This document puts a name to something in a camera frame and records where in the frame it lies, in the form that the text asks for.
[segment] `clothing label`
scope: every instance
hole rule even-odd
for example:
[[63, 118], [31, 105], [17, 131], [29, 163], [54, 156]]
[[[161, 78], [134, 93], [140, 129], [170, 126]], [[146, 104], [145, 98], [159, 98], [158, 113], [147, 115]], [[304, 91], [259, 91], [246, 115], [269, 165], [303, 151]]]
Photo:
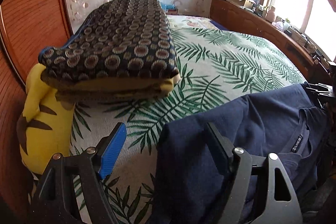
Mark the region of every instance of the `clothing label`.
[[292, 150], [291, 150], [291, 151], [292, 151], [293, 153], [296, 153], [297, 150], [299, 150], [302, 140], [303, 140], [303, 135], [300, 134], [300, 135], [297, 137], [297, 140], [296, 140], [294, 146], [292, 147]]

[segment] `blue gripper pad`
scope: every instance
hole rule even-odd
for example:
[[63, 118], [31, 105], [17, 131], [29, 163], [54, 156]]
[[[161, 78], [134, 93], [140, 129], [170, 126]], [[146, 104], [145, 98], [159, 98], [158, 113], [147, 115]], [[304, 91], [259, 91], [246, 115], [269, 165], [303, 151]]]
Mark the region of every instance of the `blue gripper pad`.
[[100, 169], [98, 171], [98, 175], [100, 176], [101, 180], [105, 179], [107, 175], [112, 173], [114, 164], [119, 156], [121, 148], [125, 143], [126, 135], [126, 126], [124, 123], [122, 123], [117, 132], [114, 134], [110, 143], [107, 145], [106, 150], [101, 157]]

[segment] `window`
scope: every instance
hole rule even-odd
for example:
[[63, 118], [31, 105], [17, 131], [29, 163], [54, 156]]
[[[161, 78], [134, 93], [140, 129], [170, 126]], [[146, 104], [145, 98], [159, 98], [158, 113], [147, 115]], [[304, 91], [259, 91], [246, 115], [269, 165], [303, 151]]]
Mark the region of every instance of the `window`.
[[332, 34], [336, 24], [336, 13], [328, 0], [268, 0], [274, 5], [276, 14], [288, 18], [300, 32], [305, 33], [325, 57], [336, 57], [336, 39]]

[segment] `patterned blanket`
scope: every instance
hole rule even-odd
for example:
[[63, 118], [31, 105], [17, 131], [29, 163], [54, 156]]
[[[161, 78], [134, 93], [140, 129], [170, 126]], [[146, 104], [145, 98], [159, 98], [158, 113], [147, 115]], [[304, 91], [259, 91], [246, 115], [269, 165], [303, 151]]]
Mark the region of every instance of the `patterned blanket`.
[[[266, 39], [215, 28], [181, 28], [181, 24], [174, 23], [174, 16], [169, 21], [182, 77], [169, 97], [118, 104], [77, 104], [75, 109], [72, 154], [95, 146], [117, 122], [127, 126], [125, 145], [111, 176], [103, 181], [120, 223], [144, 223], [151, 214], [156, 144], [165, 123], [247, 93], [305, 81], [293, 63]], [[83, 221], [91, 223], [79, 178], [74, 183]]]

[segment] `brown circle pattern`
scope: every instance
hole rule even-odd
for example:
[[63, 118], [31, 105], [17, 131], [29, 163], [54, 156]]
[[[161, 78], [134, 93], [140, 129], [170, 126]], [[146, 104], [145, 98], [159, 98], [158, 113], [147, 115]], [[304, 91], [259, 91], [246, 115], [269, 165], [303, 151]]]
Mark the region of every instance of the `brown circle pattern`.
[[76, 83], [98, 77], [172, 78], [169, 22], [157, 0], [112, 0], [93, 10], [75, 38], [39, 57], [48, 74]]

